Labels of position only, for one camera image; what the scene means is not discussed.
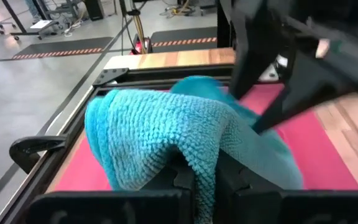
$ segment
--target textured towel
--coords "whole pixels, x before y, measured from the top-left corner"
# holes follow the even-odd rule
[[[259,136],[258,116],[238,105],[209,77],[190,77],[170,93],[112,90],[89,103],[85,131],[114,190],[144,186],[178,153],[196,174],[198,223],[211,223],[219,149],[284,189],[301,189],[302,176],[275,131]]]

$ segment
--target wooden tabletop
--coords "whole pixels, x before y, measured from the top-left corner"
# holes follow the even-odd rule
[[[160,68],[233,63],[232,49],[194,50],[147,55],[115,56],[104,69]],[[329,139],[358,183],[358,95],[351,95],[315,108]],[[53,190],[70,163],[78,144],[71,149],[48,191]]]

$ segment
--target gray floor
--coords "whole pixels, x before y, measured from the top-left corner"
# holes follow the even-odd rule
[[[19,14],[19,19],[25,27],[29,27],[32,17],[24,0],[8,0],[13,10]],[[103,1],[107,14],[112,12],[112,4]],[[166,5],[162,1],[150,1],[141,10],[142,23],[145,35],[151,36],[154,32],[162,30],[186,29],[194,27],[209,27],[216,25],[214,12],[203,17],[173,17],[167,19],[159,14]],[[3,4],[0,4],[0,21],[12,21]],[[121,30],[121,16],[107,17],[97,22],[85,22],[73,32],[71,37],[57,36],[44,40],[35,37],[21,37],[16,42],[9,35],[0,35],[0,59],[9,59],[21,49],[30,44],[40,42],[58,42],[95,37],[115,37]],[[134,24],[129,25],[131,35],[135,35]],[[12,27],[6,27],[6,33],[12,32]],[[124,33],[124,48],[131,47],[126,32]],[[121,48],[121,40],[111,47],[111,50]],[[48,121],[56,108],[77,85],[79,80],[90,72],[89,78],[78,93],[73,97],[65,110],[49,129],[48,133],[56,133],[64,120],[80,101],[95,77],[101,72],[104,64],[121,52],[111,52],[105,55],[80,55],[59,58],[43,58],[32,60],[0,61],[0,178],[12,165],[8,155],[11,143],[21,137],[37,134],[39,129]],[[20,170],[0,193],[0,211],[9,198],[24,180],[25,174]]]

